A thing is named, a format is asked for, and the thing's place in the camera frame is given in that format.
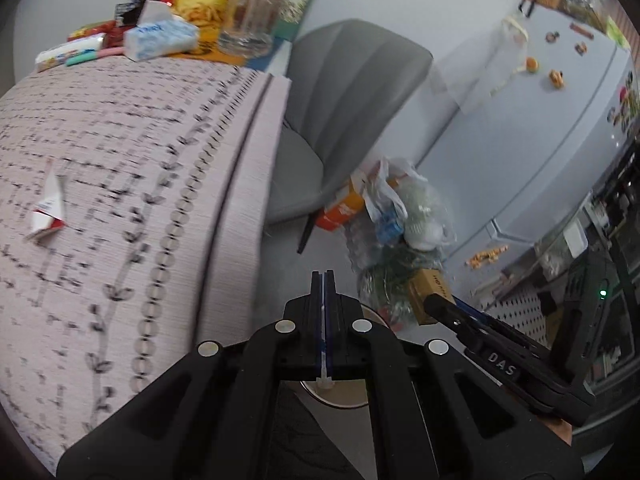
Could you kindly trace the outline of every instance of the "white refrigerator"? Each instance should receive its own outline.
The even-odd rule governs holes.
[[[593,35],[585,37],[572,29],[575,20],[541,6],[517,21],[539,71],[514,75],[481,107],[457,113],[418,167],[452,216],[458,241],[447,248],[446,272],[471,303],[473,290],[571,214],[620,156],[633,123],[628,96],[638,95],[630,53],[604,34],[579,24]],[[563,89],[551,70],[562,72]],[[505,245],[493,264],[466,264]]]

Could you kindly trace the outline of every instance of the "plastic bag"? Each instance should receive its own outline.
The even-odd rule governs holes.
[[[528,42],[527,31],[508,16],[437,62],[428,84],[436,93],[448,93],[469,114],[526,69]]]
[[[416,251],[406,244],[382,248],[380,261],[358,278],[358,296],[375,310],[391,330],[418,324],[411,306],[408,283],[418,269],[442,270],[439,251]]]
[[[398,183],[395,189],[390,180]],[[405,159],[383,158],[363,197],[382,244],[392,245],[402,234],[409,247],[419,251],[431,251],[456,241],[436,189]]]

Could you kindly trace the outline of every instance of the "floral pattern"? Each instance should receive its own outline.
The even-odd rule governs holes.
[[[0,100],[0,402],[52,471],[190,348],[204,242],[267,82],[111,57]],[[67,226],[25,242],[49,157]]]

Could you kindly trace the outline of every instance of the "small box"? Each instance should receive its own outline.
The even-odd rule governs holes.
[[[453,299],[449,286],[444,281],[442,273],[439,270],[418,270],[411,280],[409,280],[407,287],[415,319],[417,319],[418,323],[421,325],[430,325],[438,322],[424,311],[422,302],[427,296],[431,294],[439,294],[445,300],[456,304],[456,300]]]
[[[362,190],[366,182],[364,173],[358,171],[335,194],[335,200],[324,208],[316,225],[326,231],[334,231],[364,208]]]

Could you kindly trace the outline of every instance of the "pink pen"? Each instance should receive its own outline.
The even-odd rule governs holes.
[[[116,46],[113,48],[104,48],[102,50],[94,50],[92,52],[80,54],[80,56],[70,57],[69,59],[66,60],[66,65],[73,66],[79,63],[84,63],[85,61],[100,59],[101,57],[122,56],[123,54],[124,54],[123,46]]]

